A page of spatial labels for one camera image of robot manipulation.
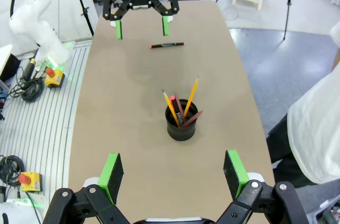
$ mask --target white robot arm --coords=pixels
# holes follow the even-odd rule
[[[53,28],[47,21],[41,20],[41,14],[50,5],[51,0],[19,0],[22,5],[16,9],[10,19],[10,28],[14,33],[30,37],[38,44],[37,64],[50,58],[56,64],[67,62],[70,52],[64,48]]]

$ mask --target brown tabletop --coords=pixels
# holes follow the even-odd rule
[[[188,1],[180,9],[167,37],[153,9],[126,14],[122,41],[100,18],[82,82],[69,186],[79,190],[100,175],[109,153],[119,152],[124,177],[117,206],[131,223],[146,217],[217,220],[231,202],[226,149],[237,149],[247,171],[273,185],[257,107],[219,8]],[[165,42],[185,46],[149,49]],[[197,75],[193,102],[204,112],[193,138],[174,141],[166,130],[162,89],[188,98]],[[252,219],[265,223],[264,216]]]

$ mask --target gray floor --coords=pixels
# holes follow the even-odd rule
[[[337,47],[329,36],[276,30],[231,29],[262,125],[269,130],[299,99],[332,70]],[[297,190],[308,213],[340,194],[340,180]]]

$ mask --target person's arm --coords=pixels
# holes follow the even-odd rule
[[[338,49],[335,59],[334,59],[334,63],[333,63],[333,69],[336,67],[336,65],[339,63],[340,61],[340,48]]]

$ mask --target yellow pencil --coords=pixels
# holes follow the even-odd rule
[[[162,90],[162,92],[163,92],[165,101],[166,101],[166,103],[168,104],[169,109],[170,109],[170,111],[171,111],[171,113],[172,113],[172,116],[174,116],[174,119],[175,119],[175,121],[176,121],[177,126],[178,126],[178,127],[181,127],[181,126],[180,126],[179,119],[178,119],[177,116],[176,116],[175,110],[174,110],[173,106],[171,105],[171,102],[170,102],[169,97],[167,96],[167,94],[165,93],[164,90]]]
[[[195,83],[193,84],[193,87],[192,87],[192,91],[191,91],[191,93],[190,93],[189,100],[188,100],[188,102],[186,103],[186,107],[185,107],[185,110],[184,110],[184,117],[186,117],[186,115],[188,114],[189,107],[190,107],[190,105],[191,105],[193,96],[195,96],[195,92],[196,92],[197,86],[198,86],[198,76],[197,76],[197,78],[196,78]]]

